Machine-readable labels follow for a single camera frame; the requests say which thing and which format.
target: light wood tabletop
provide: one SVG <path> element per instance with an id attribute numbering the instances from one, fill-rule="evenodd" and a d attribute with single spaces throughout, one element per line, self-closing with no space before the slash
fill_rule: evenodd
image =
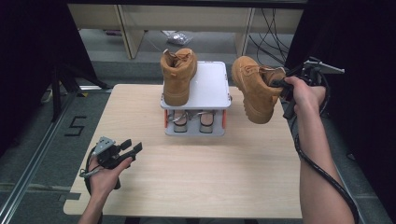
<path id="1" fill-rule="evenodd" d="M 162 92 L 162 85 L 119 84 L 110 95 L 86 157 L 101 136 L 142 142 L 143 150 L 120 175 L 104 215 L 301 218 L 300 161 L 280 102 L 268 123 L 254 124 L 242 92 L 230 87 L 223 136 L 169 136 Z M 79 199 L 66 200 L 64 211 L 80 215 L 90 195 L 78 174 L 71 194 Z"/>

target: person's right hand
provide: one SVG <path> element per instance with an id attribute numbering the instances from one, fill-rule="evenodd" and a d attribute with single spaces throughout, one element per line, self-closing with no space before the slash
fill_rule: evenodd
<path id="1" fill-rule="evenodd" d="M 285 77 L 285 81 L 294 86 L 293 98 L 296 101 L 294 111 L 299 115 L 301 110 L 319 111 L 324 100 L 326 89 L 322 86 L 310 87 L 297 77 Z"/>

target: gray carpet floor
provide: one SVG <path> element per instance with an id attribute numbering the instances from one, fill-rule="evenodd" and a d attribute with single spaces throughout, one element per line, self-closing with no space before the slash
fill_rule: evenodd
<path id="1" fill-rule="evenodd" d="M 153 36 L 149 35 L 148 38 L 150 38 L 150 42 L 143 43 L 148 44 L 148 48 L 152 47 L 152 43 L 160 45 L 155 42 Z M 107 50 L 106 56 L 111 55 L 111 53 L 108 53 L 108 49 L 101 49 L 101 51 L 105 50 Z M 158 61 L 155 61 L 161 54 L 159 54 L 158 50 L 155 52 L 143 50 L 141 55 L 145 53 L 148 55 L 149 60 L 136 60 L 138 63 L 123 62 L 122 60 L 115 62 L 113 58 L 113 62 L 96 59 L 92 60 L 92 64 L 99 79 L 110 85 L 118 83 L 161 85 L 163 78 Z M 232 55 L 233 53 L 231 50 L 231 52 L 225 52 L 221 56 Z M 94 55 L 97 57 L 105 55 L 102 53 L 95 54 L 94 50 L 89 50 L 89 54 L 92 58 L 95 57 Z M 226 59 L 230 61 L 227 62 L 225 60 L 228 76 L 231 74 L 230 66 L 232 63 L 230 62 L 233 61 L 233 58 L 235 58 L 234 55 L 230 56 L 230 58 L 227 56 Z M 79 79 L 78 83 L 80 85 L 91 85 L 91 83 L 83 79 Z M 78 173 L 79 166 L 91 142 L 92 135 L 109 95 L 110 93 L 91 92 L 85 97 L 73 97 L 73 102 L 66 108 L 53 141 L 50 143 L 43 161 L 40 162 L 29 189 L 24 194 L 10 223 L 77 223 L 77 216 L 69 216 L 63 212 L 64 199 Z M 23 174 L 26 165 L 39 147 L 50 126 L 51 116 L 51 102 L 40 106 L 26 125 L 24 132 L 20 134 L 18 144 L 9 148 L 5 155 L 0 158 L 0 203 L 5 202 L 14 185 Z M 83 130 L 80 135 L 68 136 L 77 134 L 79 131 L 79 129 L 70 127 L 76 117 L 79 119 L 76 119 L 74 124 L 83 126 Z M 358 164 L 346 156 L 348 153 L 347 146 L 342 136 L 338 134 L 331 118 L 324 118 L 323 123 L 332 148 L 334 162 L 347 189 L 361 211 L 361 223 L 391 223 Z M 292 127 L 291 131 L 295 134 L 296 125 Z M 124 221 L 125 217 L 106 216 L 104 219 L 104 223 L 119 224 L 124 223 Z M 260 220 L 260 223 L 294 224 L 302 223 L 302 221 L 300 219 L 268 219 Z"/>

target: boot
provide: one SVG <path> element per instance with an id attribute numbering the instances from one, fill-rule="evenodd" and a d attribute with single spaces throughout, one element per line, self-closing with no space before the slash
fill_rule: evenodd
<path id="1" fill-rule="evenodd" d="M 163 99 L 168 105 L 179 106 L 189 101 L 190 80 L 197 71 L 197 57 L 191 49 L 170 53 L 161 57 L 163 70 Z"/>
<path id="2" fill-rule="evenodd" d="M 269 85 L 274 79 L 285 77 L 285 70 L 282 67 L 260 66 L 248 56 L 242 56 L 233 63 L 232 75 L 233 83 L 244 94 L 247 118 L 253 123 L 267 123 L 282 92 L 282 88 Z"/>

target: person's right arm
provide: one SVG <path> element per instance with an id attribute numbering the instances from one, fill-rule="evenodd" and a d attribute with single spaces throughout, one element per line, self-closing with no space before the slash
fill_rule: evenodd
<path id="1" fill-rule="evenodd" d="M 297 77 L 286 77 L 285 81 L 294 86 L 300 148 L 341 184 L 319 115 L 325 89 L 309 87 Z M 345 200 L 304 160 L 301 161 L 300 203 L 304 223 L 354 223 Z"/>

